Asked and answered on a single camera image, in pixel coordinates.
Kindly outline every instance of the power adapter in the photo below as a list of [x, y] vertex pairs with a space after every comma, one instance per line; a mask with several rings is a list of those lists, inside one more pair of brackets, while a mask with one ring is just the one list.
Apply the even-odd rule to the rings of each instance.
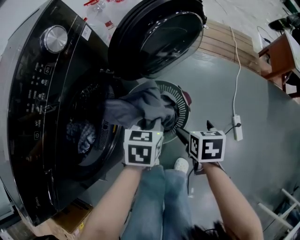
[[234, 126], [236, 126], [238, 124], [240, 125], [239, 127], [234, 127], [233, 128], [233, 130], [234, 130], [234, 139], [236, 141], [243, 140], [243, 132], [242, 132], [242, 125], [241, 125], [241, 121], [240, 121], [240, 116], [239, 115], [233, 116], [232, 121], [233, 121]]

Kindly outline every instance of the cardboard box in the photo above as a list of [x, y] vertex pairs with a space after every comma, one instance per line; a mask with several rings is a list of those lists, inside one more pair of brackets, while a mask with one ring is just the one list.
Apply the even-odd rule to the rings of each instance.
[[92, 210], [92, 206], [76, 199], [39, 226], [32, 226], [22, 215], [21, 218], [38, 237], [53, 235], [59, 240], [78, 240]]

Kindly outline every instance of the printed label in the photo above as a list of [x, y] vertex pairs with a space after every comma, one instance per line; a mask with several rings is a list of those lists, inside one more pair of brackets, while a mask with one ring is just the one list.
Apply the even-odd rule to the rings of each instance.
[[83, 228], [84, 228], [84, 223], [82, 222], [82, 223], [80, 224], [80, 226], [79, 226], [79, 231], [82, 232]]
[[92, 32], [92, 30], [86, 25], [83, 29], [82, 35], [84, 37], [85, 40], [89, 40], [90, 38], [90, 33]]

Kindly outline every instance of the white cable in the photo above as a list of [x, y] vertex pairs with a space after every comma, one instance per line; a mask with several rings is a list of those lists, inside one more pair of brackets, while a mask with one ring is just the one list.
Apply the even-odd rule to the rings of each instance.
[[235, 108], [234, 108], [234, 105], [235, 105], [235, 97], [236, 97], [236, 92], [237, 92], [237, 89], [238, 89], [238, 79], [239, 79], [239, 75], [240, 75], [240, 69], [241, 69], [241, 65], [240, 65], [240, 59], [239, 59], [239, 55], [238, 55], [238, 45], [236, 43], [236, 40], [235, 40], [235, 36], [234, 36], [234, 32], [233, 32], [233, 29], [230, 27], [230, 30], [232, 32], [232, 36], [233, 36], [233, 39], [234, 39], [234, 42], [235, 42], [235, 52], [236, 52], [236, 56], [238, 58], [238, 61], [239, 61], [239, 72], [236, 76], [236, 81], [235, 81], [235, 92], [234, 92], [234, 97], [233, 97], [233, 103], [232, 103], [232, 108], [233, 108], [233, 116], [235, 116]]

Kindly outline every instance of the control knob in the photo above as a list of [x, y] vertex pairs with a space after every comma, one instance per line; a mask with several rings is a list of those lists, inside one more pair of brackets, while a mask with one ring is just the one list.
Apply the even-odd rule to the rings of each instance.
[[41, 36], [41, 46], [50, 53], [60, 53], [67, 45], [67, 31], [59, 25], [48, 28]]

